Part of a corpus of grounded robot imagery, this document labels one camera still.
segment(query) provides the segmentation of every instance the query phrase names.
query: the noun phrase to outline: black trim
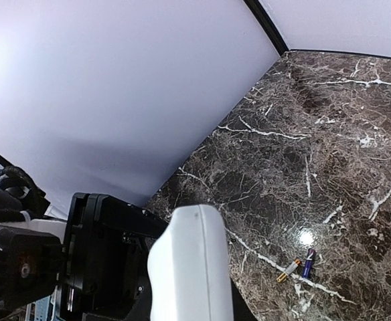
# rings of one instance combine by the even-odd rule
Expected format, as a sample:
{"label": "black trim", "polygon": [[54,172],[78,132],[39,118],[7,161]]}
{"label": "black trim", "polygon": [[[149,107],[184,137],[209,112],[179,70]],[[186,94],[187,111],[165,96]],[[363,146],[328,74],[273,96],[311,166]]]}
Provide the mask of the black trim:
{"label": "black trim", "polygon": [[245,4],[249,7],[254,14],[256,20],[260,23],[265,33],[270,38],[272,44],[276,48],[279,55],[283,55],[286,51],[289,51],[288,46],[282,38],[282,35],[277,30],[275,24],[268,16],[262,5],[258,0],[244,0]]}
{"label": "black trim", "polygon": [[290,49],[290,51],[325,52],[326,54],[345,54],[345,55],[362,56],[362,57],[367,57],[367,58],[368,57],[373,57],[373,58],[380,58],[380,59],[389,59],[389,60],[391,60],[391,57],[388,57],[388,56],[371,55],[369,53],[360,53],[360,52],[352,52],[352,51],[320,50],[320,49]]}

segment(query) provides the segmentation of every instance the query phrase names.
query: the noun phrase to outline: blue battery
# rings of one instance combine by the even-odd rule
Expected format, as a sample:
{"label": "blue battery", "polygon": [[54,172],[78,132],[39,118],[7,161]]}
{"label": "blue battery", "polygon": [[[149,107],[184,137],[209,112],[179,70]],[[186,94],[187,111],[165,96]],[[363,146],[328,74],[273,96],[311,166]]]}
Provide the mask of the blue battery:
{"label": "blue battery", "polygon": [[305,259],[305,265],[303,270],[303,278],[308,279],[310,275],[311,267],[313,266],[313,261],[315,260],[316,251],[314,249],[309,249],[307,252],[307,257]]}

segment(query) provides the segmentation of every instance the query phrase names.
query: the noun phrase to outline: brown marble countertop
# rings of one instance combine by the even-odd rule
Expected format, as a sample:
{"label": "brown marble countertop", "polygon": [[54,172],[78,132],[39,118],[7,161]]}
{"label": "brown marble countertop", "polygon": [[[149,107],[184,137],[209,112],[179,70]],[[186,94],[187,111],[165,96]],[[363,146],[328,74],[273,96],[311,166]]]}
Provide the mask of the brown marble countertop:
{"label": "brown marble countertop", "polygon": [[[149,208],[197,203],[223,214],[259,320],[391,320],[391,60],[285,54]],[[309,247],[310,279],[278,284]]]}

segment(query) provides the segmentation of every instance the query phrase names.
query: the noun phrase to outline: white wall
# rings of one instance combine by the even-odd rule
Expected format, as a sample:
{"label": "white wall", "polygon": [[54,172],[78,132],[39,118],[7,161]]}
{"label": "white wall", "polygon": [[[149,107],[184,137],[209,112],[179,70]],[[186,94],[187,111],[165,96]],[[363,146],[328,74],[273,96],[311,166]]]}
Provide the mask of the white wall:
{"label": "white wall", "polygon": [[391,1],[260,0],[290,49],[391,57]]}
{"label": "white wall", "polygon": [[0,153],[142,205],[277,58],[241,0],[0,1]]}

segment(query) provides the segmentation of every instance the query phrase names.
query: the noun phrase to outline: marble surface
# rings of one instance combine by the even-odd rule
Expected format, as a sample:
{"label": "marble surface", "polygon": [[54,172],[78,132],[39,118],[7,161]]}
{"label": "marble surface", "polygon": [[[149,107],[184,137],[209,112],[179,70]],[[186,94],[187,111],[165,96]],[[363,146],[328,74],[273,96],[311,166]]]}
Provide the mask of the marble surface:
{"label": "marble surface", "polygon": [[[290,52],[153,197],[223,214],[259,320],[391,320],[391,60]],[[317,250],[310,280],[277,276]]]}

